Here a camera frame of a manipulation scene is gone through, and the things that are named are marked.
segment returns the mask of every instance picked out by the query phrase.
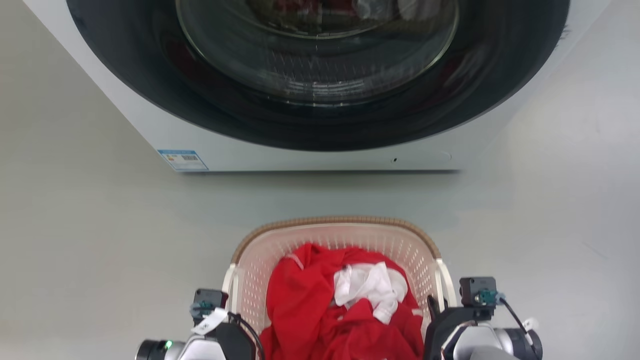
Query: red fabric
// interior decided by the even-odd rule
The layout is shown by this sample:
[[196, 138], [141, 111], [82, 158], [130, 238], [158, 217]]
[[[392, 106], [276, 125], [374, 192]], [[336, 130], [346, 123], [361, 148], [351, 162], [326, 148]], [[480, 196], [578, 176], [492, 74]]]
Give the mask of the red fabric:
[[306, 244], [283, 258], [267, 289], [271, 327], [260, 335], [267, 360], [421, 359], [422, 317], [412, 313], [418, 303], [411, 290], [389, 325], [373, 317], [366, 299], [349, 310], [332, 304], [336, 272], [345, 265], [381, 261], [406, 280], [404, 270], [389, 258], [360, 248], [328, 250]]

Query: white cloth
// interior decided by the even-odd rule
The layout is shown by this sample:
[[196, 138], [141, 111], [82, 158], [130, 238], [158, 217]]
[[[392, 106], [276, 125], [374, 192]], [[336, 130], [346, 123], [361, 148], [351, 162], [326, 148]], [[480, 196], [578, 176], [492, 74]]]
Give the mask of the white cloth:
[[384, 262], [355, 264], [333, 275], [335, 304], [349, 309], [360, 299], [367, 299], [373, 307], [373, 317], [389, 324], [408, 291], [399, 272], [388, 269]]

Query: perforated basket wall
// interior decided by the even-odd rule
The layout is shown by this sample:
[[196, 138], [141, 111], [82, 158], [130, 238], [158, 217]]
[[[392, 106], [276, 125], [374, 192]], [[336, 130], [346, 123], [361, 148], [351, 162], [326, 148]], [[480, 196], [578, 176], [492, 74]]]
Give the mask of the perforated basket wall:
[[244, 239], [234, 254], [235, 280], [229, 308], [242, 314], [260, 332], [270, 325], [265, 298], [269, 277], [279, 260], [304, 243], [329, 249], [356, 246], [380, 252], [401, 266], [429, 323], [427, 298], [442, 303], [440, 257], [431, 238], [414, 225], [397, 219], [371, 217], [313, 218], [266, 225]]

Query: gray floor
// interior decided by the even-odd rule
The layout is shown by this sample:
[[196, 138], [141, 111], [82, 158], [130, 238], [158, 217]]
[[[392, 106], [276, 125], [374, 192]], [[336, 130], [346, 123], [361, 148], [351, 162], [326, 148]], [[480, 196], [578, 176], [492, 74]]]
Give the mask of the gray floor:
[[0, 2], [1, 357], [130, 359], [188, 333], [192, 291], [221, 284], [254, 227], [362, 214], [423, 227], [454, 277], [495, 276], [546, 359], [636, 358], [638, 18], [615, 1], [466, 172], [184, 176]]

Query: brown basket rim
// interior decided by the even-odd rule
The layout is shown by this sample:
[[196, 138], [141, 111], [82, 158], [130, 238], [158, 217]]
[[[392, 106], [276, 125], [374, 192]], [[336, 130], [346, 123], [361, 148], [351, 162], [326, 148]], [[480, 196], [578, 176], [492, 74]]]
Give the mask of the brown basket rim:
[[287, 227], [303, 226], [303, 225], [320, 225], [320, 224], [378, 224], [378, 225], [390, 225], [400, 227], [408, 230], [411, 233], [417, 235], [427, 245], [434, 259], [440, 259], [440, 250], [433, 242], [433, 240], [427, 235], [421, 228], [408, 222], [406, 220], [398, 218], [382, 218], [382, 217], [358, 217], [358, 216], [339, 216], [339, 217], [310, 217], [310, 218], [294, 218], [290, 220], [272, 222], [258, 227], [247, 235], [240, 245], [238, 245], [233, 257], [231, 258], [232, 264], [238, 264], [240, 257], [246, 250], [247, 246], [251, 244], [258, 236], [267, 233], [272, 230], [285, 229]]

